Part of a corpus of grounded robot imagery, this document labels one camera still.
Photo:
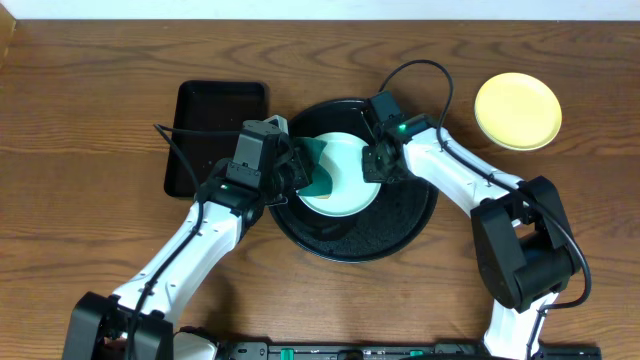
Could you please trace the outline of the green yellow sponge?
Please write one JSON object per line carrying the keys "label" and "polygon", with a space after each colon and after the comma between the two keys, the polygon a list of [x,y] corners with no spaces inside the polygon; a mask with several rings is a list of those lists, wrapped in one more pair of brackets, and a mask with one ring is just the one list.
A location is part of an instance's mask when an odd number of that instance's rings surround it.
{"label": "green yellow sponge", "polygon": [[295,139],[309,184],[297,191],[299,196],[328,198],[333,190],[329,172],[320,164],[327,142],[310,137]]}

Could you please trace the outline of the light blue plate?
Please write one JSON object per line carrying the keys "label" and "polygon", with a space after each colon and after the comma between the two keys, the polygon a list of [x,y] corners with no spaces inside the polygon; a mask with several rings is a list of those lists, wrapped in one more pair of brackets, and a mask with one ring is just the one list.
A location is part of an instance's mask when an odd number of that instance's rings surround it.
{"label": "light blue plate", "polygon": [[328,217],[346,217],[361,212],[375,200],[381,189],[379,183],[364,181],[362,150],[367,143],[344,132],[325,133],[316,139],[326,143],[319,165],[331,177],[331,193],[304,196],[298,192],[298,197],[308,208]]}

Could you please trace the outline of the yellow plate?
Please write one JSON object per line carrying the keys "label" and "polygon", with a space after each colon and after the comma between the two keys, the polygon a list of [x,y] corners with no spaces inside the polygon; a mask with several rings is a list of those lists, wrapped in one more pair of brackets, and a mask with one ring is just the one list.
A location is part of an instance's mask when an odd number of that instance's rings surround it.
{"label": "yellow plate", "polygon": [[562,125],[554,92],[541,80],[515,72],[493,76],[480,87],[474,115],[492,142],[515,151],[545,147]]}

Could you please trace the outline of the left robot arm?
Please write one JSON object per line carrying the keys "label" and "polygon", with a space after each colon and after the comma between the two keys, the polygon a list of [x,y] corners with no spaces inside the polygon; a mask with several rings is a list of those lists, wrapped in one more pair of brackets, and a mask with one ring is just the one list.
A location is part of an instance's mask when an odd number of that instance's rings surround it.
{"label": "left robot arm", "polygon": [[287,192],[307,185],[288,122],[274,115],[244,122],[224,175],[211,173],[177,232],[110,296],[86,293],[71,313],[66,359],[213,359],[218,345],[175,329],[213,267]]}

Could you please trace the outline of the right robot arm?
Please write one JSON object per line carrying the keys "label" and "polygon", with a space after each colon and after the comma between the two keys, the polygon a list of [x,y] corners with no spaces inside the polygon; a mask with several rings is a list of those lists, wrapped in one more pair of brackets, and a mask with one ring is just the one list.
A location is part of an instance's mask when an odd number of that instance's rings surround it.
{"label": "right robot arm", "polygon": [[577,272],[590,273],[559,193],[539,176],[525,181],[484,162],[441,122],[402,114],[373,118],[363,151],[368,182],[422,179],[470,218],[478,269],[494,299],[483,343],[494,357],[532,359],[556,299]]}

